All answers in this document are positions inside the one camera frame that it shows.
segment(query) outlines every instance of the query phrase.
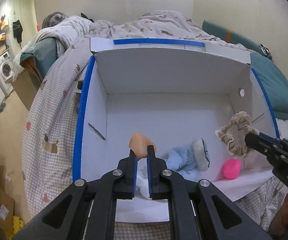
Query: silicone nose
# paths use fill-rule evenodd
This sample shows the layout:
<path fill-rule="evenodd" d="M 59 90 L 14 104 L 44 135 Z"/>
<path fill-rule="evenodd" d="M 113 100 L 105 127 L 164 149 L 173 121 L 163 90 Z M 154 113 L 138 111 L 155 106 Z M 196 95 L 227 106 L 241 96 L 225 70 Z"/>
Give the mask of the silicone nose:
<path fill-rule="evenodd" d="M 147 157 L 147 147 L 149 145 L 154 146 L 154 151 L 156 152 L 155 144 L 146 136 L 141 133 L 134 133 L 130 139 L 129 148 L 135 153 L 137 160 Z"/>

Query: light blue plush toy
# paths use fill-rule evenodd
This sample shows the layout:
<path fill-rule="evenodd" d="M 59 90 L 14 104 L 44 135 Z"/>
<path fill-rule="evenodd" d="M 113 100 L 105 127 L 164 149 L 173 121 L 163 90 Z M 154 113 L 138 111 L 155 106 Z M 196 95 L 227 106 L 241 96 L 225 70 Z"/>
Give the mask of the light blue plush toy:
<path fill-rule="evenodd" d="M 200 172 L 210 167 L 206 143 L 202 138 L 194 140 L 190 145 L 174 147 L 164 160 L 168 169 L 196 182 L 201 179 Z"/>

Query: washing machine door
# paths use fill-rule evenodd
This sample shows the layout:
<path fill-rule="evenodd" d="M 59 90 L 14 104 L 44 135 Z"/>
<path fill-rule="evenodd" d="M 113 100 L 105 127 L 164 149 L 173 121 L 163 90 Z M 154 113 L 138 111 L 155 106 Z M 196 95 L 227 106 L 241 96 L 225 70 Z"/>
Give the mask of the washing machine door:
<path fill-rule="evenodd" d="M 4 80 L 7 80 L 12 75 L 12 69 L 10 68 L 10 62 L 5 61 L 0 67 L 0 73 Z"/>

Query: blue gripper pad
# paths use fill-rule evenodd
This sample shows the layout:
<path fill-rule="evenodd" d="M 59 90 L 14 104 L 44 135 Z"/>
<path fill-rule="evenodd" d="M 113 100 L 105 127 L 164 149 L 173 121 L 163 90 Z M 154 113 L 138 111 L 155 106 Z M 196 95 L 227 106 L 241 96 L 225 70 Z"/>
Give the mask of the blue gripper pad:
<path fill-rule="evenodd" d="M 132 187 L 132 194 L 133 197 L 135 197 L 135 190 L 136 190 L 136 176 L 137 176 L 137 159 L 135 157 L 134 160 L 134 165 L 133 165 L 133 174 L 132 174 L 132 182 L 133 182 L 133 187 Z"/>
<path fill-rule="evenodd" d="M 149 197 L 151 198 L 153 188 L 152 188 L 152 171 L 151 171 L 149 153 L 147 153 L 146 163 L 147 163 L 148 193 L 149 193 Z"/>

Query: white cardboard box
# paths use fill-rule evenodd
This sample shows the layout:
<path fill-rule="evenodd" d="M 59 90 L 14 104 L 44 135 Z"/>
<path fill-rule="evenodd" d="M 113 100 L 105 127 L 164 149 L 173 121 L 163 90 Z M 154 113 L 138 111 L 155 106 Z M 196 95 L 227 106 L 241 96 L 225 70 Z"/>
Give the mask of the white cardboard box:
<path fill-rule="evenodd" d="M 91 181 L 114 170 L 128 157 L 132 134 L 140 132 L 157 146 L 156 156 L 203 138 L 210 168 L 202 173 L 235 201 L 273 176 L 265 156 L 244 159 L 236 180 L 223 179 L 221 168 L 231 158 L 215 130 L 234 113 L 246 111 L 253 126 L 278 137 L 264 88 L 250 68 L 250 54 L 200 42 L 158 39 L 91 38 L 95 53 L 81 95 L 73 156 L 73 180 Z M 243 88 L 245 96 L 239 95 Z M 231 132 L 240 143 L 243 135 Z M 140 161 L 139 167 L 146 165 Z M 167 201 L 118 200 L 116 221 L 168 221 Z"/>

